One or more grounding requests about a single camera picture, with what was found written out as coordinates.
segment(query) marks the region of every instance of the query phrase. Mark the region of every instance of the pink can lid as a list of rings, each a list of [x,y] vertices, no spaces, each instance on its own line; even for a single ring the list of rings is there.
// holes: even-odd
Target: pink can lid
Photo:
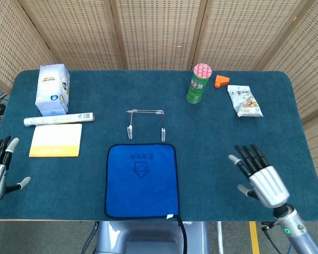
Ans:
[[[193,72],[198,78],[209,78],[212,74],[212,69],[206,63],[200,63],[194,67]]]

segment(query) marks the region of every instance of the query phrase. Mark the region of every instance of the barcode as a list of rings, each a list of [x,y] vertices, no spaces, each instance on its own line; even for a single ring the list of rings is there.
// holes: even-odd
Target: barcode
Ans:
[[[193,103],[196,103],[199,99],[199,96],[195,96],[194,100],[193,100]]]

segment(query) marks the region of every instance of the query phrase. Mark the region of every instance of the blue towel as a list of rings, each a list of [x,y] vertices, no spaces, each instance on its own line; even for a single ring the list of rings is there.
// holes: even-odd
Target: blue towel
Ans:
[[[108,152],[105,212],[113,218],[179,215],[175,149],[170,144],[117,144]]]

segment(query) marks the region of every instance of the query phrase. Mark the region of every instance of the yellow floor line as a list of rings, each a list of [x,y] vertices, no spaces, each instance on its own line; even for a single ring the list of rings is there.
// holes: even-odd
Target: yellow floor line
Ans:
[[[255,221],[250,221],[250,235],[252,243],[252,254],[259,254],[257,226],[255,224]]]

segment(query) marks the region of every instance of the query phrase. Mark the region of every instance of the orange block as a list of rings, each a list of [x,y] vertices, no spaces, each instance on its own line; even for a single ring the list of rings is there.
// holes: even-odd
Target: orange block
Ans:
[[[221,86],[226,86],[229,83],[229,78],[221,75],[217,75],[216,80],[214,81],[214,87],[220,88]]]

